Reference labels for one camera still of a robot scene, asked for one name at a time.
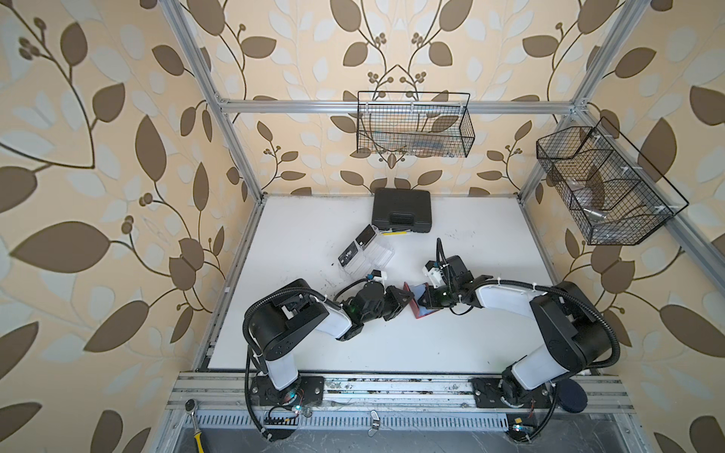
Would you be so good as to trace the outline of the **yellow handled ratchet tool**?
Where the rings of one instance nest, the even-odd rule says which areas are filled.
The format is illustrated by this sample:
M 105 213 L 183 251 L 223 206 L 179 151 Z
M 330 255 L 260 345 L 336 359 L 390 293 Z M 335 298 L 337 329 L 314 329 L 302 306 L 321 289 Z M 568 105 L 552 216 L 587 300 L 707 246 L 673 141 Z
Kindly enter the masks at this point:
M 196 452 L 204 453 L 205 450 L 202 442 L 202 431 L 200 430 L 200 426 L 196 417 L 197 409 L 198 405 L 194 398 L 190 398 L 185 402 L 185 411 L 189 415 L 194 429 L 194 443 L 196 444 Z

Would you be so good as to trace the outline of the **clear plastic organizer box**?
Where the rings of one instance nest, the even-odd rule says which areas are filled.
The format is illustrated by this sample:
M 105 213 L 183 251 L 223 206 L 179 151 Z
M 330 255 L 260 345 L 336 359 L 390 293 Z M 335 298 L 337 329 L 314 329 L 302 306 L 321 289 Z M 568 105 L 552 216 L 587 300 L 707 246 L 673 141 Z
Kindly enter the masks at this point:
M 366 250 L 360 250 L 356 258 L 347 267 L 343 268 L 339 264 L 339 256 L 336 262 L 339 264 L 341 272 L 347 277 L 362 279 L 374 270 L 384 271 L 394 254 L 395 251 L 390 241 L 381 236 L 377 237 Z

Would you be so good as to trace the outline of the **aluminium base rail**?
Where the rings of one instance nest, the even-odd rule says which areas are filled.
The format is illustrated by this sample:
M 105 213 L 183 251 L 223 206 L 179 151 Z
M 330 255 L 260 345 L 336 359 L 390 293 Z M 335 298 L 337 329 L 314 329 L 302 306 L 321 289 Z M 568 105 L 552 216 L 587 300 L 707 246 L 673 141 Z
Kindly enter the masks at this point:
M 206 452 L 647 452 L 621 380 L 579 376 L 582 413 L 551 405 L 551 388 L 519 408 L 499 401 L 497 378 L 461 374 L 303 377 L 298 407 L 273 408 L 241 373 L 183 373 L 155 452 L 196 452 L 185 402 L 194 398 Z

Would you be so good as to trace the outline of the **red leather card holder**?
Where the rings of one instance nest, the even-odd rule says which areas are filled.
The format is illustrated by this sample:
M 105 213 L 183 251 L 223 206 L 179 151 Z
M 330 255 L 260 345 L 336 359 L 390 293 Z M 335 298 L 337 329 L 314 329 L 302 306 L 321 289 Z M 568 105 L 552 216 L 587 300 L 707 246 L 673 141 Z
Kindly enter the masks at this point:
M 432 293 L 430 292 L 429 283 L 410 285 L 405 282 L 404 290 L 413 294 L 413 299 L 410 301 L 409 306 L 411 307 L 413 316 L 416 319 L 421 319 L 440 311 L 440 308 L 432 308 L 430 306 L 430 302 L 432 302 L 430 296 Z

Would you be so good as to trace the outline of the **black plastic tool case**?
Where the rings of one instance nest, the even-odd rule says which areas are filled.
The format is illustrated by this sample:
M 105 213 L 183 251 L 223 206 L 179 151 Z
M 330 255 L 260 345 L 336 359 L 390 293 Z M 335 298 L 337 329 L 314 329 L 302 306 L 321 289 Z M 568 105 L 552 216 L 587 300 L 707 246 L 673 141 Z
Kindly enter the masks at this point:
M 380 231 L 432 230 L 432 196 L 428 191 L 378 189 L 374 194 L 371 224 Z

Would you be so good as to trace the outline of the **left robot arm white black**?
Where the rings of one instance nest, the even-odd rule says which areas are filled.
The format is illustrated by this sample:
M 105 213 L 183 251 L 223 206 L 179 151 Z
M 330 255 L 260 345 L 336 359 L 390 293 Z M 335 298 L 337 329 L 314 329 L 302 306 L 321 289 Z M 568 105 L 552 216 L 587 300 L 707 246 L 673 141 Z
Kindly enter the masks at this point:
M 413 301 L 413 293 L 384 284 L 373 271 L 328 297 L 297 279 L 258 300 L 245 312 L 243 334 L 248 365 L 286 392 L 299 381 L 293 352 L 310 334 L 322 332 L 348 341 L 368 322 L 396 318 Z

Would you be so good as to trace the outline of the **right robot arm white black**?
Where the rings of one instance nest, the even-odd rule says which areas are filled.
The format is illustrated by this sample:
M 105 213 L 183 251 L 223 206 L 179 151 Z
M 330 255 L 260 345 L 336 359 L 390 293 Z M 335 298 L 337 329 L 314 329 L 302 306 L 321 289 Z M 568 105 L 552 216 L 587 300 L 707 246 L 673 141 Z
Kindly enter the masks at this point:
M 428 311 L 451 309 L 458 304 L 509 311 L 536 322 L 543 345 L 501 374 L 500 389 L 510 401 L 518 394 L 585 369 L 608 368 L 620 358 L 614 328 L 571 282 L 545 286 L 478 277 L 457 290 L 450 283 L 438 287 L 426 284 L 416 303 Z

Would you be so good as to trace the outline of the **dark round disc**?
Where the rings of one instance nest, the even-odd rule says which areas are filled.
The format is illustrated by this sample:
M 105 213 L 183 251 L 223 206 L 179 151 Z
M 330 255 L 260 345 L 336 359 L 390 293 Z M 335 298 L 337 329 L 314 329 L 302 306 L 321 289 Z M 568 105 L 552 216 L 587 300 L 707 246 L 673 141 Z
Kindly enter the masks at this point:
M 588 396 L 581 384 L 563 379 L 556 385 L 558 406 L 567 413 L 582 413 L 588 406 Z

